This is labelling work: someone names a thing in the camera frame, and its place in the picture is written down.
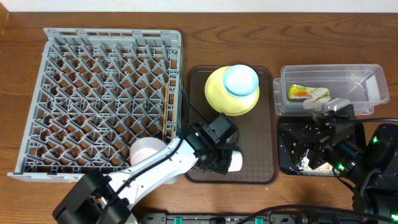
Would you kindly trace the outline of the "white rice bowl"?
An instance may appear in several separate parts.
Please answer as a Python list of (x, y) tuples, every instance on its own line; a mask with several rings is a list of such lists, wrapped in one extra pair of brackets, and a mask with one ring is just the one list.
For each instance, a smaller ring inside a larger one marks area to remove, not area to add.
[(166, 143), (153, 137), (140, 138), (135, 141), (130, 148), (130, 164), (132, 166), (140, 163), (144, 159), (159, 152), (166, 146)]

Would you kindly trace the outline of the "white cup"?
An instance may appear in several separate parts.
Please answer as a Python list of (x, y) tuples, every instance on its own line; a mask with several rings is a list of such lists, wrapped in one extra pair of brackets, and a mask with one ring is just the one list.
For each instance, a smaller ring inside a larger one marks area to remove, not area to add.
[(239, 151), (233, 151), (228, 172), (238, 172), (243, 166), (243, 156)]

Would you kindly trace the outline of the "white tissue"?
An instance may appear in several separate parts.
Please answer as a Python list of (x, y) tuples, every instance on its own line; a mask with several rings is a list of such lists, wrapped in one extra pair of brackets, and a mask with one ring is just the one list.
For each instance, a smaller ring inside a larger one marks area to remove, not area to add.
[(317, 88), (310, 94), (311, 98), (303, 102), (303, 108), (306, 110), (320, 111), (321, 107), (330, 101), (330, 91), (327, 88)]

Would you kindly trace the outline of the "light blue bowl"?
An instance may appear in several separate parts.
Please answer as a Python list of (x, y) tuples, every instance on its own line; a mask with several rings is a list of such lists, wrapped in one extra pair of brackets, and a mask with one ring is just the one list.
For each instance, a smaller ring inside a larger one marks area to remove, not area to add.
[(259, 78), (253, 68), (233, 65), (224, 72), (223, 85), (234, 96), (248, 96), (257, 90)]

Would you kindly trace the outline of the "yellow plate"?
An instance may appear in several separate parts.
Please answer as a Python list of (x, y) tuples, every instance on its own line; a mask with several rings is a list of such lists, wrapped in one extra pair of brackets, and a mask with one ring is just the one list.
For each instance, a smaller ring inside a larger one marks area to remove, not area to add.
[(248, 96), (234, 96), (227, 92), (223, 85), (224, 72), (231, 66), (216, 69), (205, 83), (205, 97), (209, 105), (217, 112), (228, 116), (240, 116), (256, 105), (260, 88)]

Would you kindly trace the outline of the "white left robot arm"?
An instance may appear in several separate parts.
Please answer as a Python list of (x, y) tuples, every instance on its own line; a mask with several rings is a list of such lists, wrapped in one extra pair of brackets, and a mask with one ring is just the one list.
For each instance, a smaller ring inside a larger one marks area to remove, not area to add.
[(127, 169), (85, 174), (56, 206), (57, 223), (126, 223), (131, 208), (169, 179), (197, 164), (229, 172), (233, 153), (221, 145), (237, 132), (234, 124), (195, 123), (178, 130), (163, 149)]

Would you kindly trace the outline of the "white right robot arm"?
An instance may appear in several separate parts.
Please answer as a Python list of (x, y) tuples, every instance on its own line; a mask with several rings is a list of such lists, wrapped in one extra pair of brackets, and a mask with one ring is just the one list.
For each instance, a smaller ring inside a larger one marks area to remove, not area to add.
[(397, 120), (380, 118), (372, 138), (365, 119), (281, 118), (281, 165), (312, 175), (324, 165), (353, 193), (358, 212), (397, 220)]

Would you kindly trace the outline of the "yellow green snack wrapper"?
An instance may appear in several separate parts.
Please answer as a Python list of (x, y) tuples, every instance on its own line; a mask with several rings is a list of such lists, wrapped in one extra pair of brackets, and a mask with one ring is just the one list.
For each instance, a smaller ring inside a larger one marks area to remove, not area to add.
[(288, 92), (288, 99), (290, 100), (309, 99), (312, 97), (311, 94), (315, 90), (317, 90), (317, 88), (292, 85)]

